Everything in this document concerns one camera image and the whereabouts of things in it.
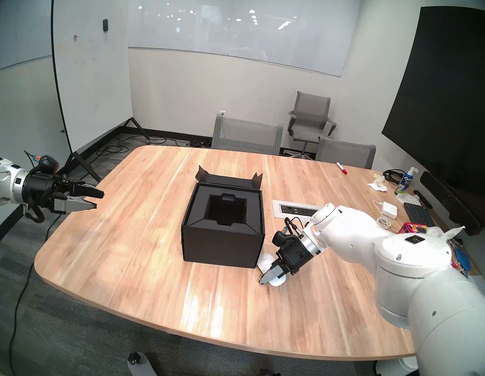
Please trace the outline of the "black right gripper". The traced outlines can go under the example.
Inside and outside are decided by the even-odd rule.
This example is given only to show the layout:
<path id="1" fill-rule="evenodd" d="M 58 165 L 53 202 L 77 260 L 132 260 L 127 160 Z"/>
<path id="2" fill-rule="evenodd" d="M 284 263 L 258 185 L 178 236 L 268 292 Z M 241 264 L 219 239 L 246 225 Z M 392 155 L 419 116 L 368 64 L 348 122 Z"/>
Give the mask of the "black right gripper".
<path id="1" fill-rule="evenodd" d="M 262 276 L 259 280 L 260 285 L 265 285 L 275 281 L 275 285 L 282 285 L 287 274 L 295 275 L 306 263 L 320 254 L 320 249 L 310 240 L 289 236 L 277 237 L 276 252 L 277 259 L 274 262 L 269 260 L 262 261 Z"/>

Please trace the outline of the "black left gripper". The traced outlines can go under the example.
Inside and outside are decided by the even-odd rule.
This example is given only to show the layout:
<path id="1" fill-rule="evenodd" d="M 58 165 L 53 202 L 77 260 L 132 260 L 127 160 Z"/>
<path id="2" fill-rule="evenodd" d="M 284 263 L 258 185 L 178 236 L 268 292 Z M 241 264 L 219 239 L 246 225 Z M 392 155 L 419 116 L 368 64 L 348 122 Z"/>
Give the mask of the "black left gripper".
<path id="1" fill-rule="evenodd" d="M 22 201 L 30 208 L 45 208 L 51 212 L 72 213 L 97 208 L 96 203 L 87 201 L 81 196 L 100 198 L 104 192 L 92 185 L 65 180 L 60 176 L 30 171 L 24 179 Z"/>

